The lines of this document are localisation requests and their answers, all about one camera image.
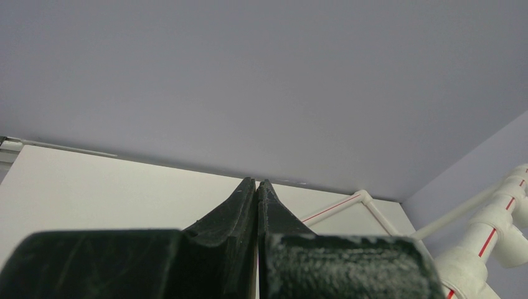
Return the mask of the white PVC pipe frame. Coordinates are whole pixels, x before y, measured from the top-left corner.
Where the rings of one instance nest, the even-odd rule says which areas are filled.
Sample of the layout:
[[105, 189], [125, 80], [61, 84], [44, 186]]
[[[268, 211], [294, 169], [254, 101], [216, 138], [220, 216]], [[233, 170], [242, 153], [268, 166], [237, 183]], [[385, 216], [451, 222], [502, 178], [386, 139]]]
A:
[[526, 164], [409, 236], [421, 241], [478, 206], [462, 239], [435, 258], [445, 298], [497, 298], [486, 281], [488, 259], [504, 268], [527, 263], [527, 237], [521, 231], [527, 227]]

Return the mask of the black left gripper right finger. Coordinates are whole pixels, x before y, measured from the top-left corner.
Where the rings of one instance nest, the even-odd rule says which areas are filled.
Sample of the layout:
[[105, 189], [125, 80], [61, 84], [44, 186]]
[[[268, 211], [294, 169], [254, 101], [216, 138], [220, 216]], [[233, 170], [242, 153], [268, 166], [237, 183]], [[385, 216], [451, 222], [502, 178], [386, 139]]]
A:
[[269, 181], [258, 198], [261, 298], [443, 298], [431, 258], [408, 237], [319, 235]]

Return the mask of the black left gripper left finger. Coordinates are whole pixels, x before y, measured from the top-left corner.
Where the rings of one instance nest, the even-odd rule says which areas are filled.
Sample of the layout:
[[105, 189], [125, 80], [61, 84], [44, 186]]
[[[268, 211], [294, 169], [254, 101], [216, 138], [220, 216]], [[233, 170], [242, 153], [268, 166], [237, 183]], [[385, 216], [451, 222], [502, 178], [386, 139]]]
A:
[[63, 230], [26, 237], [2, 298], [253, 298], [255, 180], [183, 230]]

